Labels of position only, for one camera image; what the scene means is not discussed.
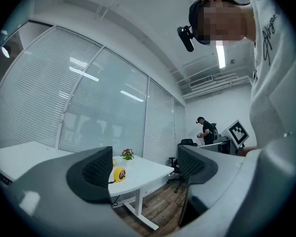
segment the ceiling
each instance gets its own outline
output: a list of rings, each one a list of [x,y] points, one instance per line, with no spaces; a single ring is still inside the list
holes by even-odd
[[[187,52],[177,35],[177,27],[188,24],[188,9],[195,0],[59,0],[94,12],[94,20],[105,17],[125,28],[146,45],[170,70],[183,94],[189,82],[219,72],[240,68],[235,73],[251,72],[253,44],[242,40],[225,46],[226,67],[219,69],[214,46],[193,40],[194,51]],[[249,0],[236,0],[240,3]]]

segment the air vent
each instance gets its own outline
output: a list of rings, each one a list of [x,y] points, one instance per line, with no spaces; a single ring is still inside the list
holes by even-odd
[[[189,86],[190,86],[190,88],[195,88],[195,87],[198,87],[198,86],[203,85],[203,84],[205,84],[205,83],[209,83],[209,82],[211,82],[211,81],[213,81],[213,80],[214,80],[214,79],[213,79],[213,76],[204,77],[204,78],[202,78],[202,79],[200,79],[200,80],[197,80],[197,81],[191,82],[191,83],[189,84]]]

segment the white desk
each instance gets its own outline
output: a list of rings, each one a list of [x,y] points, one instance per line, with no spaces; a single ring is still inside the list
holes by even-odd
[[[122,164],[122,157],[114,157],[117,160],[116,167],[125,168],[126,178],[119,183],[109,184],[109,193],[111,197],[114,197],[136,191],[135,208],[128,202],[125,202],[124,205],[143,223],[152,229],[157,230],[158,226],[142,215],[143,187],[170,174],[174,169],[139,156],[134,157],[134,159],[127,161],[127,166]],[[115,169],[116,168],[114,167],[110,175],[109,182],[114,181],[113,172]]]
[[[30,168],[39,164],[40,162],[67,156],[71,152],[57,150],[38,142],[29,142],[17,146],[7,147],[0,149],[0,172],[15,181]],[[109,184],[109,193],[111,197],[125,194],[128,192],[136,191],[136,205],[133,208],[129,203],[124,205],[142,222],[151,227],[158,229],[158,226],[146,219],[142,215],[143,204],[143,187],[170,174],[173,172],[172,167],[167,167],[154,163],[150,160],[143,159],[139,156],[127,161],[127,166],[122,165],[122,157],[113,156],[117,160],[117,167],[124,167],[126,169],[126,179],[119,182]],[[113,181],[113,168],[109,182]]]

